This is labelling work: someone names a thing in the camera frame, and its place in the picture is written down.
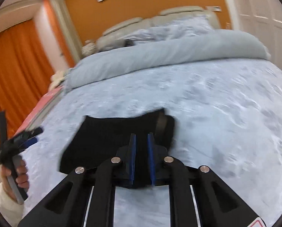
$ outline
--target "silver bolt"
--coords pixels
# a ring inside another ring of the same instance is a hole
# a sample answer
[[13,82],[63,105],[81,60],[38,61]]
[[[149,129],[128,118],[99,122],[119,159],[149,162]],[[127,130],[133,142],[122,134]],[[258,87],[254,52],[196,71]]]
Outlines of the silver bolt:
[[77,167],[76,168],[76,170],[75,170],[75,173],[77,173],[77,174],[81,174],[81,173],[83,173],[85,171],[85,169],[84,169],[84,167]]
[[207,172],[209,172],[209,170],[210,170],[210,169],[209,169],[208,166],[201,166],[201,167],[200,167],[200,171],[203,172],[203,173],[207,173]]
[[171,163],[171,162],[174,161],[174,159],[171,156],[167,156],[167,157],[164,158],[164,161],[167,162],[167,163]]
[[112,158],[112,163],[119,163],[121,161],[121,159],[119,157],[113,157]]

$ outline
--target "black handle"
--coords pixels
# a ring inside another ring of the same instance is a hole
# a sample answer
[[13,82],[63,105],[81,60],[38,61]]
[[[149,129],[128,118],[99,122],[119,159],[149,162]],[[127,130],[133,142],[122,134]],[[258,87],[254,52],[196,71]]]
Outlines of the black handle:
[[115,191],[112,190],[112,175],[113,169],[121,164],[121,160],[112,162],[110,158],[98,166],[86,227],[113,226]]
[[188,171],[178,159],[169,157],[164,159],[164,166],[171,172],[170,200],[171,200],[171,227],[198,226],[195,206],[193,203]]
[[4,166],[12,171],[12,175],[8,176],[7,180],[19,204],[23,204],[24,201],[28,198],[25,190],[23,188],[20,188],[18,186],[18,183],[16,182],[16,178],[18,177],[16,168],[20,166],[21,160],[22,160],[22,157],[20,155],[16,155],[13,158],[8,159],[4,163]]
[[0,146],[7,140],[7,119],[5,111],[0,112]]

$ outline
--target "hand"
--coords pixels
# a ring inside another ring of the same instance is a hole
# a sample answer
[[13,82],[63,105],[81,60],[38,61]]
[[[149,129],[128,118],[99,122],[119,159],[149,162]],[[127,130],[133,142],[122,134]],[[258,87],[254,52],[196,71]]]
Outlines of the hand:
[[[27,168],[24,160],[21,160],[21,166],[17,168],[18,177],[16,178],[16,182],[18,186],[23,189],[28,189],[30,187],[30,183],[28,181]],[[8,183],[7,176],[11,175],[11,170],[6,168],[5,166],[1,167],[1,177],[4,191],[12,198],[15,202],[17,202],[16,196],[14,195],[10,184]]]

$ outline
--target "upholstered headboard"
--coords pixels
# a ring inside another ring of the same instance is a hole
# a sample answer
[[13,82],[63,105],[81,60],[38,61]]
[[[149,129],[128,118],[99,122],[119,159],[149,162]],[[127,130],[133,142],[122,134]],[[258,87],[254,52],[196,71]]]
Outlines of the upholstered headboard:
[[121,22],[103,32],[103,36],[97,40],[97,47],[100,50],[104,46],[112,43],[113,41],[130,34],[139,29],[147,29],[149,27],[164,25],[172,20],[179,19],[186,16],[201,16],[206,15],[211,26],[215,29],[220,29],[220,22],[216,14],[212,11],[204,10],[199,6],[185,6],[175,7],[163,10],[158,16],[150,19],[133,18]]

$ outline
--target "sleeve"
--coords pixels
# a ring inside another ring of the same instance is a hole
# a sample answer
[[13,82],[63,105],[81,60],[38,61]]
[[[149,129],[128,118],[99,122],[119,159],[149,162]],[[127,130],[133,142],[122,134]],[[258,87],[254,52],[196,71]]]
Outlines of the sleeve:
[[19,205],[7,195],[0,183],[0,212],[12,227],[17,227],[21,221],[23,208],[24,205]]

